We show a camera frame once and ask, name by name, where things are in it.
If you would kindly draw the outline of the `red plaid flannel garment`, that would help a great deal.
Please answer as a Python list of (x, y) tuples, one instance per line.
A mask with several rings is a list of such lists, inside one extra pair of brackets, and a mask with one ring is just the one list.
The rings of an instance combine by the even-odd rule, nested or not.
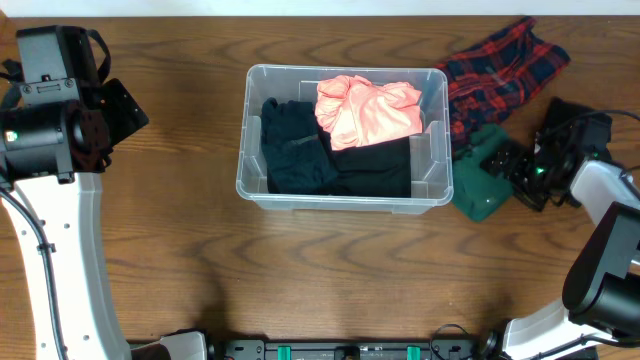
[(570, 64), (562, 47), (534, 34), (535, 25), (523, 17), (436, 66), (447, 78), (453, 149), (482, 126), (504, 122)]

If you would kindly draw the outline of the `dark navy garment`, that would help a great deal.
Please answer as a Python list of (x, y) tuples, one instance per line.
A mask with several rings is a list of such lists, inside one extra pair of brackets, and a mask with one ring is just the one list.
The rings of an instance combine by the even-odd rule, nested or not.
[(272, 194), (314, 194), (338, 177), (310, 102), (267, 99), (260, 148)]

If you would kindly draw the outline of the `black garment with strap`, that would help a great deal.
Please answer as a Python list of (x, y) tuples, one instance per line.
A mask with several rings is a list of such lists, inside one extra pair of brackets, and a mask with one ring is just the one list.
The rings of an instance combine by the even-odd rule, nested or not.
[(612, 119), (595, 114), (591, 107), (554, 97), (546, 111), (536, 142), (582, 142), (585, 146), (604, 147), (611, 141)]

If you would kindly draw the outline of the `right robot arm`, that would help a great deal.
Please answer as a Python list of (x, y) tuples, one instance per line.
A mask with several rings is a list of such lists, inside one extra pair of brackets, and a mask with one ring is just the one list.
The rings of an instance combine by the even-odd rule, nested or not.
[(597, 344), (639, 344), (639, 190), (606, 158), (610, 112), (546, 121), (536, 135), (535, 180), (582, 205), (594, 232), (570, 268), (560, 299), (509, 321), (486, 342), (486, 359), (560, 359)]

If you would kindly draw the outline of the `large black garment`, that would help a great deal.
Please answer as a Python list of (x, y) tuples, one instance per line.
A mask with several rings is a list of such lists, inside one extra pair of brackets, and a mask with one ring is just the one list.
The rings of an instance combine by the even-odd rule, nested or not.
[(411, 197), (408, 137), (375, 145), (332, 151), (337, 178), (321, 193), (357, 197)]

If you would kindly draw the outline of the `pink garment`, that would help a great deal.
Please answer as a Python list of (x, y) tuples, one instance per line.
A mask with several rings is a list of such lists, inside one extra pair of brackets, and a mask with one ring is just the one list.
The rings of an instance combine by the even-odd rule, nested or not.
[(315, 116), (334, 151), (397, 140), (423, 130), (422, 92), (407, 82), (375, 85), (339, 75), (317, 85)]

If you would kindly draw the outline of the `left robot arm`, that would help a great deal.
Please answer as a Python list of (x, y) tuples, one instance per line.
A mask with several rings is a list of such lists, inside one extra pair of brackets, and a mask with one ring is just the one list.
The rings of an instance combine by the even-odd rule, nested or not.
[(148, 123), (94, 30), (47, 26), (16, 34), (1, 105), (1, 198), (21, 248), (40, 359), (206, 359), (204, 333), (126, 341), (101, 238), (101, 176), (114, 147)]

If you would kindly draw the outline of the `green garment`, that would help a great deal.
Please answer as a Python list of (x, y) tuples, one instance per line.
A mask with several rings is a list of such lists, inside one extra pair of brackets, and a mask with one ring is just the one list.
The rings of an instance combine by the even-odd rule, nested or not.
[(470, 143), (456, 152), (453, 160), (455, 207), (474, 222), (482, 222), (513, 194), (510, 182), (481, 168), (509, 139), (499, 125), (486, 124), (471, 134)]

